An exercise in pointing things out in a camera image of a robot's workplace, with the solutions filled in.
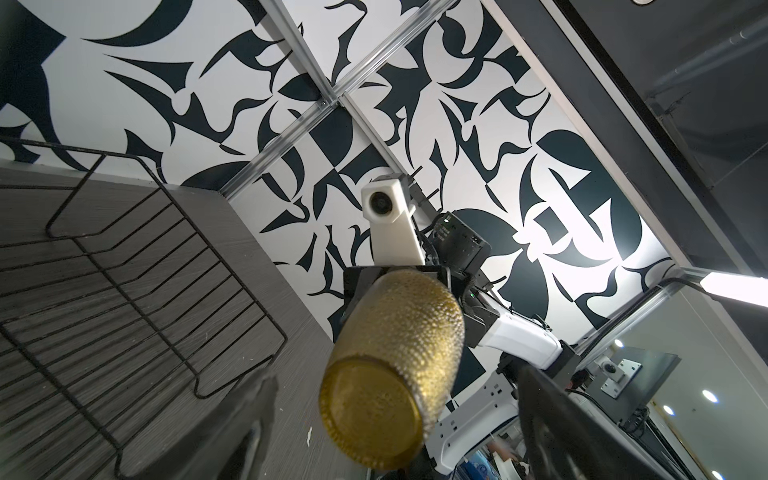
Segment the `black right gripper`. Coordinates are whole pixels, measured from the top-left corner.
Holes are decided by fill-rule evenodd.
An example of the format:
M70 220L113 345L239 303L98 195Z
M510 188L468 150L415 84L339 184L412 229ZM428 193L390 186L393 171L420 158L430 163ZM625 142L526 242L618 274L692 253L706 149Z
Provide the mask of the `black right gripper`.
M339 309L339 330L342 330L354 307L370 287L380 277L398 269L398 266L354 266L345 269L343 273L344 303ZM425 274L451 291L463 313L467 346L477 346L498 319L498 314L490 308L490 303L480 299L482 290L478 288L474 276L452 271L445 265L402 266L402 269Z

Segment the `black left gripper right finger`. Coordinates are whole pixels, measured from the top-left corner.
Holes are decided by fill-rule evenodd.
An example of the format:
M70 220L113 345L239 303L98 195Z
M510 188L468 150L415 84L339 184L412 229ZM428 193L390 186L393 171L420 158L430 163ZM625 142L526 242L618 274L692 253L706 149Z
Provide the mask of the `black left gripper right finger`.
M569 399L550 378L523 364L515 369L519 418L537 479L668 479Z

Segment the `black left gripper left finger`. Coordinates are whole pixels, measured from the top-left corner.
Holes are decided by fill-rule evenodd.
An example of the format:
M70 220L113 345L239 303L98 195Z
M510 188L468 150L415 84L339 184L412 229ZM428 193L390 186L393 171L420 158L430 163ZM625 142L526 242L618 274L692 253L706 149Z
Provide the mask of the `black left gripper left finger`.
M233 389L135 479L256 479L266 459L279 390L258 373Z

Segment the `amber textured glass cup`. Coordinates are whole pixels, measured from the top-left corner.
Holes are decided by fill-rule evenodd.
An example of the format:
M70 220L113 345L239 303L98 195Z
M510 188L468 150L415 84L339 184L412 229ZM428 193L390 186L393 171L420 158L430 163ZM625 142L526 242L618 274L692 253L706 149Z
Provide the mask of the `amber textured glass cup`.
M463 314L446 286L410 269L380 277L324 372L318 406L328 436L368 468L405 467L450 396L464 342Z

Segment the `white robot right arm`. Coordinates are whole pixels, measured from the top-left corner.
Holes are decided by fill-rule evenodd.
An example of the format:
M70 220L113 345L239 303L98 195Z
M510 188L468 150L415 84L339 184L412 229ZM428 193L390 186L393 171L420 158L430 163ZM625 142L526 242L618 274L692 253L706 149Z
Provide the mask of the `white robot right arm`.
M395 470L420 452L449 474L512 421L538 479L668 479L671 470L567 395L575 354L538 325L504 314L484 344L495 372L448 410L466 316L443 266L358 266L344 274L341 329L321 383L329 436L351 459Z

